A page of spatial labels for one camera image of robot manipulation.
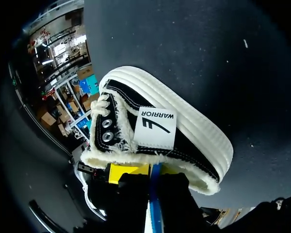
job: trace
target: floor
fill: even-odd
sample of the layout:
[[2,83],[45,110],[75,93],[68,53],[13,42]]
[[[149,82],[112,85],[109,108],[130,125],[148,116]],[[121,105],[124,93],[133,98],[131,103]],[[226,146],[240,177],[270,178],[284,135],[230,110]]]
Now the floor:
[[234,159],[199,205],[248,207],[291,196],[291,47],[250,0],[85,0],[97,80],[140,67],[228,136]]

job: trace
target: stitching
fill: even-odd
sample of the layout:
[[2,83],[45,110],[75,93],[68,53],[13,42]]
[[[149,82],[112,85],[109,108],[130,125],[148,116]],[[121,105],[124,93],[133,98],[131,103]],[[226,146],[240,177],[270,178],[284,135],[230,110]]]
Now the stitching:
[[135,103],[131,98],[129,98],[122,90],[118,89],[117,87],[114,86],[108,86],[107,89],[113,90],[120,92],[122,94],[122,97],[127,100],[129,103],[131,103],[134,107],[139,108],[139,107],[152,107],[152,106],[145,106],[145,105],[140,105]]
[[[138,151],[150,151],[150,152],[154,152],[154,151],[157,151],[157,152],[164,152],[163,150],[138,150]],[[197,161],[197,159],[194,159],[194,158],[191,158],[191,157],[189,157],[187,154],[184,154],[184,153],[182,153],[182,152],[180,152],[180,151],[172,151],[171,153],[173,153],[173,154],[175,154],[175,155],[178,155],[178,156],[180,156],[180,157],[182,157],[182,158],[187,158],[189,161],[193,161],[193,162],[195,162],[196,164],[199,164],[200,166],[202,166],[203,167],[203,169],[204,169],[204,171],[206,170],[209,174],[211,174],[216,180],[218,180],[217,179],[217,177],[208,169],[208,168],[206,168],[204,165],[202,165],[199,161]]]
[[97,141],[100,147],[104,148],[105,150],[108,150],[109,148],[105,147],[106,145],[103,144],[103,142],[101,141],[101,132],[100,132],[100,115],[98,116],[98,134],[97,134]]
[[[110,97],[111,97],[111,100],[112,100],[113,107],[115,108],[115,103],[114,103],[114,100],[113,100],[113,96],[110,95]],[[100,115],[99,115],[99,117],[98,117],[98,120],[99,120],[99,124],[98,124],[99,137],[97,137],[98,144],[99,144],[102,148],[104,148],[104,149],[106,149],[106,150],[109,150],[109,146],[106,145],[106,144],[104,144],[104,143],[102,142],[102,140],[101,140],[101,131],[100,131],[100,129],[101,129],[101,125],[100,125],[100,123],[101,123],[101,119],[100,119]]]
[[[123,72],[123,73],[125,73],[125,74],[128,74],[128,75],[130,75],[129,73],[127,73],[127,72],[125,72],[125,71],[123,71],[123,70],[120,70],[120,72]],[[151,74],[149,74],[149,73],[147,73],[147,72],[145,72],[144,70],[142,70],[142,69],[138,69],[138,72],[141,72],[141,73],[143,73],[144,75],[146,75],[146,76],[148,76],[149,77],[149,80],[150,80],[150,82],[151,82],[151,80],[153,79],[153,76],[151,75]],[[190,111],[190,112],[194,112],[193,111],[193,107],[190,105],[190,104],[188,104],[184,99],[182,99],[182,98],[179,98],[179,96],[175,93],[175,92],[173,92],[170,88],[168,88],[166,85],[164,85],[163,83],[161,83],[161,82],[159,82],[158,83],[161,87],[163,87],[166,91],[168,91],[171,95],[172,95],[172,97],[173,98],[176,98],[176,99],[178,99],[178,100],[180,100],[182,103],[184,103],[184,108],[187,110],[187,111]],[[202,120],[204,120],[204,121],[208,121],[208,119],[205,117],[205,116],[199,116],[200,118],[202,118]],[[211,127],[212,127],[212,129],[213,130],[215,130],[215,132],[216,133],[218,133],[221,137],[223,137],[223,138],[226,138],[226,135],[222,132],[222,131],[220,131],[220,129],[217,127],[217,128],[215,128],[215,125],[212,123],[207,123],[207,125],[210,125]],[[222,145],[216,145],[216,148],[218,148],[218,149],[222,149]],[[229,164],[229,162],[228,162],[228,158],[223,154],[223,157],[225,158],[225,160],[226,160],[226,162]]]

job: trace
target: metal eyelet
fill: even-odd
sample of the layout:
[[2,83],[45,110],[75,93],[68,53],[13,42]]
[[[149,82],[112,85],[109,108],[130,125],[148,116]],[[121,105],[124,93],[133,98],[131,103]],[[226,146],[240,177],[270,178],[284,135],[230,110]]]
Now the metal eyelet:
[[110,105],[110,102],[108,102],[108,101],[106,101],[106,102],[107,102],[107,105],[104,106],[104,108],[107,108],[107,107],[109,107],[109,105]]
[[102,141],[104,142],[110,142],[113,139],[113,133],[112,132],[105,132],[102,135]]
[[104,120],[102,122],[102,127],[103,128],[108,128],[110,125],[112,125],[112,120],[110,120],[110,119]]
[[107,117],[110,114],[110,110],[108,110],[108,113],[106,115],[103,115],[103,117]]

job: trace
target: ceiling light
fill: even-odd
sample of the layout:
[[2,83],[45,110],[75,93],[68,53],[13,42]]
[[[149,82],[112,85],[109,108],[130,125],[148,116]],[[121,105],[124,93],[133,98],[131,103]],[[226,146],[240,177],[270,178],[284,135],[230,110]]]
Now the ceiling light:
[[53,61],[53,59],[52,60],[45,61],[45,62],[42,62],[42,64],[45,65],[45,64],[50,63],[52,61]]

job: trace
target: cardboard box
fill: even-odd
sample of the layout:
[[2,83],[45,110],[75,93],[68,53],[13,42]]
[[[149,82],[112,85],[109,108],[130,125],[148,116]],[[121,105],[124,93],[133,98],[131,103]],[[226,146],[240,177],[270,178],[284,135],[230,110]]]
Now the cardboard box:
[[85,101],[85,102],[83,103],[83,106],[84,106],[84,108],[85,108],[86,111],[88,111],[88,110],[91,109],[91,103],[92,103],[94,100],[97,100],[98,97],[99,97],[99,93],[94,94],[94,95],[90,96],[90,97],[87,99],[87,101]]
[[60,112],[60,116],[59,116],[59,119],[65,123],[67,120],[70,119],[70,116],[68,115],[68,113],[63,109],[63,107],[61,105],[57,105],[56,106],[58,111]]
[[65,130],[63,124],[59,124],[58,128],[60,130],[60,132],[62,133],[63,136],[68,137],[67,131]]
[[70,106],[71,106],[71,108],[72,108],[72,111],[73,112],[78,112],[79,111],[79,108],[77,107],[77,105],[75,104],[75,102],[74,101],[72,101],[72,102],[69,102],[69,104],[70,104]]
[[56,94],[52,94],[52,97],[53,97],[54,100],[58,99]]
[[77,72],[78,78],[80,80],[86,79],[87,77],[94,74],[92,65],[85,67],[84,69],[81,69]]
[[56,122],[55,118],[51,116],[48,112],[46,112],[42,117],[42,120],[44,120],[48,125],[52,125]]
[[58,89],[59,90],[59,92],[62,94],[62,96],[63,96],[63,98],[66,100],[66,99],[68,99],[68,95],[67,95],[67,93],[66,92],[64,92],[63,90],[61,90],[61,89]]
[[80,92],[80,85],[75,85],[73,89],[74,89],[74,92]]

